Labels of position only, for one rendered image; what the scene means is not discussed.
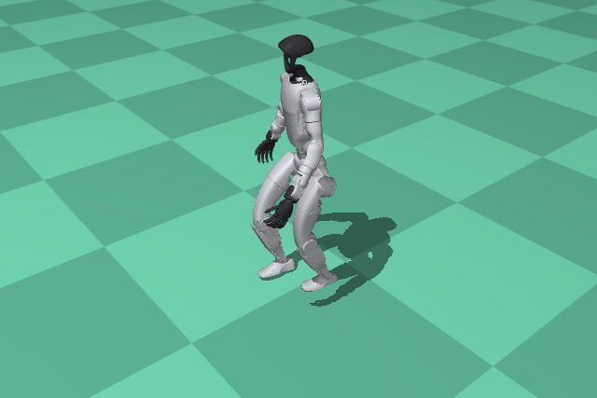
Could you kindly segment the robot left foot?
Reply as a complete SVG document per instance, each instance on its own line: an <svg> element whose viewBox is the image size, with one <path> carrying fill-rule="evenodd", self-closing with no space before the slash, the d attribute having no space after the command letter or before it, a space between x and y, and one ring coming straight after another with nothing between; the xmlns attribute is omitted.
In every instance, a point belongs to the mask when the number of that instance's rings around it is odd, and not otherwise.
<svg viewBox="0 0 597 398"><path fill-rule="evenodd" d="M338 280L338 276L334 272L330 272L330 274L331 276L333 275L331 279L327 279L327 277L323 278L322 276L317 275L310 280L304 281L301 284L301 288L305 291L317 291L319 289L322 289L330 283Z"/></svg>

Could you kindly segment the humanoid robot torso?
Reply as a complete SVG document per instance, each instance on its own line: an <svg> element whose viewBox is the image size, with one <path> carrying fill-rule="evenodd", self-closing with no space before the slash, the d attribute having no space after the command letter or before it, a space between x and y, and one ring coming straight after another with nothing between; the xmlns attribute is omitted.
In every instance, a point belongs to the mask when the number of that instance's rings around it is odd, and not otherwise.
<svg viewBox="0 0 597 398"><path fill-rule="evenodd" d="M301 160L303 158L306 158L306 156L303 153L303 146L311 140L309 134L306 131L304 115L302 114L299 107L300 93L307 89L313 89L315 93L319 95L320 98L321 93L317 83L313 78L312 83L307 83L307 81L303 80L302 77L296 77L296 80L302 81L302 83L291 84L289 82L289 78L292 75L293 73L285 75L282 81L281 105L283 108L285 127L288 139L290 143L297 149L297 154L294 156L294 163L298 171ZM306 83L304 83L304 81L306 81ZM325 169L327 172L326 161L323 155L321 155L320 162L317 168ZM315 171L313 171L312 176L314 176Z"/></svg>

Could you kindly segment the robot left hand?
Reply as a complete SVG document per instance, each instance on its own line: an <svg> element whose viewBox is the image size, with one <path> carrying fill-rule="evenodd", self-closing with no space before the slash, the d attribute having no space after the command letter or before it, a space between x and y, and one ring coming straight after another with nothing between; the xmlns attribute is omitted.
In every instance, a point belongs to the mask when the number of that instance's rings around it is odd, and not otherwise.
<svg viewBox="0 0 597 398"><path fill-rule="evenodd" d="M265 211L265 213L269 213L269 212L272 212L275 210L275 213L273 214L273 216L270 219L263 220L263 222L266 224L270 223L270 224L267 224L267 226L271 226L272 228L277 227L279 229L283 228L285 226L285 224L288 221L288 218L291 216L291 214L293 212L293 203L297 203L299 201L299 199L295 200L295 199L291 198L291 194L292 194L293 190L294 190L294 186L291 185L286 190L286 192L284 194L285 199L281 200L278 205ZM273 222L271 222L271 221L273 221Z"/></svg>

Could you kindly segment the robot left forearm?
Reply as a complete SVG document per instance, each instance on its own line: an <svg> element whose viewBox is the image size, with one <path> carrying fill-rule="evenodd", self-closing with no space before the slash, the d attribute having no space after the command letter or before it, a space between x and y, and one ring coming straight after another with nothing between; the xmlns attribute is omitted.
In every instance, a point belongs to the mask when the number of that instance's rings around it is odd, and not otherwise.
<svg viewBox="0 0 597 398"><path fill-rule="evenodd" d="M307 150L306 158L300 162L297 174L293 177L291 185L294 190L291 198L297 200L302 196L303 190L308 186L313 171L316 170L322 154L320 144L310 144Z"/></svg>

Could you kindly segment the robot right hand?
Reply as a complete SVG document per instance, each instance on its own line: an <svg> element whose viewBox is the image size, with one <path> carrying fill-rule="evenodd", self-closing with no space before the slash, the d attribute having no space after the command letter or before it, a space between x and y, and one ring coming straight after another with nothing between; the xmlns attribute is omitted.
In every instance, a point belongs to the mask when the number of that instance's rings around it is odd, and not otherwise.
<svg viewBox="0 0 597 398"><path fill-rule="evenodd" d="M264 163L264 154L265 154L266 161L269 162L269 160L268 160L269 151L270 151L271 161L273 161L273 159L272 159L272 150L273 150L273 148L275 146L275 143L278 140L271 140L271 136L272 136L272 132L271 132L271 130L269 130L268 133L267 133L267 135L266 135L266 140L264 140L257 147L257 149L255 151L255 156L257 155L257 160L258 160L259 163L260 163L260 155L261 155L262 163ZM265 151L266 151L266 153L265 153Z"/></svg>

